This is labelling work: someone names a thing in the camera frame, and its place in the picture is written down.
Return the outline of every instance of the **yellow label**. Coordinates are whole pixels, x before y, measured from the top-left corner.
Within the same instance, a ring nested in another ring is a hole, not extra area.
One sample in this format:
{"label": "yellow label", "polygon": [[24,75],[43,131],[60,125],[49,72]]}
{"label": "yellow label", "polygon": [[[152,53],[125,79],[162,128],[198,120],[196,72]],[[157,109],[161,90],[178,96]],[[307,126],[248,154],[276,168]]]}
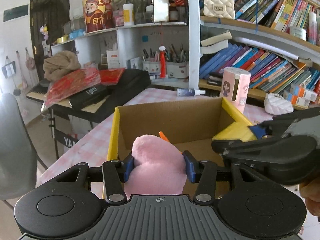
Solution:
{"label": "yellow label", "polygon": [[123,20],[125,23],[130,22],[130,10],[123,10]]}

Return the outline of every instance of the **purple book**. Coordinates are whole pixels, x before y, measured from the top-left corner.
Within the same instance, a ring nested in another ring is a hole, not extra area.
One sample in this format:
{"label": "purple book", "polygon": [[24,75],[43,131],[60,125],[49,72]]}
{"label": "purple book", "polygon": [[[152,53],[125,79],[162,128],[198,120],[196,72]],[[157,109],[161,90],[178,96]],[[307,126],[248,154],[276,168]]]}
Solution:
{"label": "purple book", "polygon": [[240,58],[246,51],[248,51],[250,48],[248,46],[245,46],[243,49],[241,49],[231,60],[229,60],[225,65],[223,65],[219,70],[217,70],[218,73],[223,73],[223,69],[226,67],[231,67],[232,64]]}

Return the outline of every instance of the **black circular joint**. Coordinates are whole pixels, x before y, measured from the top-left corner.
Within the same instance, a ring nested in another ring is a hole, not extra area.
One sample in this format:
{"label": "black circular joint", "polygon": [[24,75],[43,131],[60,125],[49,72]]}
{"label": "black circular joint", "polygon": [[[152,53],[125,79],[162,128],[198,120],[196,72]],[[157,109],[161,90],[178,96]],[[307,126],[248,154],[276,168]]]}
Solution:
{"label": "black circular joint", "polygon": [[282,238],[298,233],[307,215],[303,201],[272,182],[246,182],[219,201],[228,226],[252,238]]}
{"label": "black circular joint", "polygon": [[39,201],[38,211],[50,217],[62,216],[70,212],[75,206],[72,198],[61,195],[45,197]]}
{"label": "black circular joint", "polygon": [[283,209],[281,200],[270,195],[252,196],[245,205],[249,211],[260,216],[274,216]]}
{"label": "black circular joint", "polygon": [[77,235],[101,213],[101,200],[74,182],[45,183],[19,199],[14,208],[22,233],[46,239]]}

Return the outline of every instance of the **pink plush toy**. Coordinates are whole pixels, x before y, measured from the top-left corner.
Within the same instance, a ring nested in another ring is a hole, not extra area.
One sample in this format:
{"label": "pink plush toy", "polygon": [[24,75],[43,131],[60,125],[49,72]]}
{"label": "pink plush toy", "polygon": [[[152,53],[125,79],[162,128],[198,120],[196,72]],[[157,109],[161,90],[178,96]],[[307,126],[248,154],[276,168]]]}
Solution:
{"label": "pink plush toy", "polygon": [[183,155],[170,142],[154,135],[136,138],[132,146],[135,168],[124,191],[137,195],[180,195],[186,182]]}

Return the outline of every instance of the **red tassel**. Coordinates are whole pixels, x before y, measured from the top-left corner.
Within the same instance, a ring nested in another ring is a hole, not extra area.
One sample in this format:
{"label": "red tassel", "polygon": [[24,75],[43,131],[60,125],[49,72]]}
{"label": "red tassel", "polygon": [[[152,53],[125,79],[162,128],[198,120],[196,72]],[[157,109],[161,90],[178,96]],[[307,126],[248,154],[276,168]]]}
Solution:
{"label": "red tassel", "polygon": [[160,48],[160,65],[161,65],[161,73],[160,78],[165,78],[165,47],[161,46]]}

